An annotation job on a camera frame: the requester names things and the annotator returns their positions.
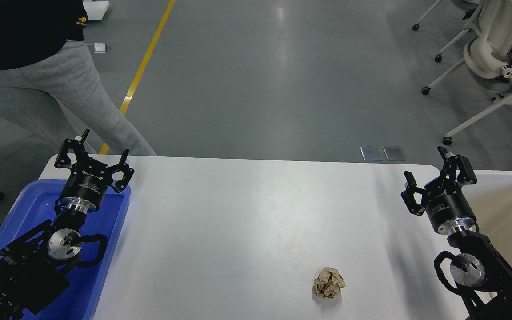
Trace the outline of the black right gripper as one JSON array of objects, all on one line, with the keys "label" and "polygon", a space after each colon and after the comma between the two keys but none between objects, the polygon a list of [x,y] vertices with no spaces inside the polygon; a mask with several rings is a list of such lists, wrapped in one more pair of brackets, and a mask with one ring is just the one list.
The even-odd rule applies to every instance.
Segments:
[{"label": "black right gripper", "polygon": [[[468,158],[448,152],[442,146],[437,150],[444,160],[438,176],[438,187],[442,191],[436,192],[436,178],[420,188],[414,174],[404,171],[405,191],[400,195],[410,213],[417,216],[427,213],[435,233],[451,235],[459,230],[468,230],[477,223],[477,217],[461,189],[476,184],[478,179]],[[421,195],[421,203],[415,200],[415,194]]]}]

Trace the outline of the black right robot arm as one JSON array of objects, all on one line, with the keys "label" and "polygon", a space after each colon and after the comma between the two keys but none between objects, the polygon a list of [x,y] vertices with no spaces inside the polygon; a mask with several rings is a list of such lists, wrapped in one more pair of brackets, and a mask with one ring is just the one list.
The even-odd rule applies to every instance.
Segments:
[{"label": "black right robot arm", "polygon": [[470,320],[512,320],[512,267],[480,233],[477,217],[463,194],[463,187],[477,183],[471,162],[443,146],[439,176],[418,187],[412,172],[404,172],[401,197],[410,213],[426,213],[433,231],[447,235],[459,254],[443,251],[433,267],[443,286],[459,296]]}]

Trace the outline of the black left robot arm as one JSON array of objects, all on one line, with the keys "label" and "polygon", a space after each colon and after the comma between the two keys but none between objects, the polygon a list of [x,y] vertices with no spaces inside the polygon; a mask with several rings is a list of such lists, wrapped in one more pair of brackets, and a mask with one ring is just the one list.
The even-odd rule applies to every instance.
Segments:
[{"label": "black left robot arm", "polygon": [[134,169],[125,149],[112,166],[91,158],[84,142],[65,139],[55,160],[56,168],[67,168],[70,176],[54,204],[56,217],[45,220],[0,250],[0,320],[20,320],[23,310],[41,312],[70,281],[74,268],[89,268],[105,257],[108,238],[104,234],[81,235],[87,214],[97,212],[110,187],[117,194],[128,186]]}]

